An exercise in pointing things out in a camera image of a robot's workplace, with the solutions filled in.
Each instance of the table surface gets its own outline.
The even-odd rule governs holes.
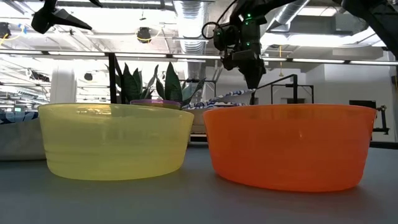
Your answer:
[[[397,170],[398,151],[370,149],[357,187],[304,194],[224,180],[206,147],[190,147],[174,173],[115,182],[57,177],[45,161],[0,162],[0,223],[396,224]]]

